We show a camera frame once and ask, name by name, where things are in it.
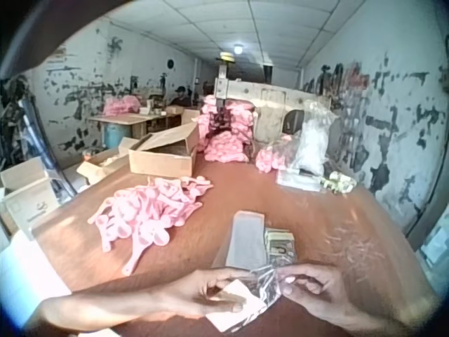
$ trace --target blue barrel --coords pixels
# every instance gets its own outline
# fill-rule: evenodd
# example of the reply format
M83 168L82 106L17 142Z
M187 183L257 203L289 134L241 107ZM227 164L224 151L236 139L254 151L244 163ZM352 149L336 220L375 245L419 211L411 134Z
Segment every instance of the blue barrel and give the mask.
M131 137L132 131L129 125L106 123L105 125L105 145L108 149L119 146L123 137Z

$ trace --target person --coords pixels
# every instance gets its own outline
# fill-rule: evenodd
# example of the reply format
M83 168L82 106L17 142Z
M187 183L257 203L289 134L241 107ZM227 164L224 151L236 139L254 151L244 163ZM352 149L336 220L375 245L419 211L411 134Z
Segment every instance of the person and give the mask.
M177 97L171 101L170 105L179 105L180 107L192 106L191 99L188 95L186 95L184 86L178 86L176 93Z
M217 292L233 279L251 273L234 268L197 270L169 284L141 291L94 295L78 293L44 300L28 324L40 320L72 331L95 331L156 312L188 317L212 312L239 312L244 299L222 300ZM309 314L339 326L349 333L374 336L407 336L400 322L374 317L354 306L339 270L322 265L301 264L276 270L282 294Z

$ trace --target white wall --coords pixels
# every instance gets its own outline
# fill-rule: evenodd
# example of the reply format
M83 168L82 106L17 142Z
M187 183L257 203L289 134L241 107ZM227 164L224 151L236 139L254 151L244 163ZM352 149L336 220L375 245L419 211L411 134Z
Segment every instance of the white wall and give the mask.
M168 69L168 60L174 61ZM130 77L158 86L166 74L166 99L191 86L194 58L137 32L99 19L67 40L45 63L29 71L31 88L52 149L62 166L76 163L85 147L100 145L97 124L111 95L127 94Z
M438 82L447 64L435 14L432 0L367 0L304 72L306 82L316 83L324 64L333 71L338 63L347 69L359 62L369 75L361 111L344 112L341 128L360 121L358 179L404 231L429 197L448 123L448 95ZM345 151L339 163L349 166L344 157Z
M297 89L296 84L300 72L273 67L272 85L289 89Z

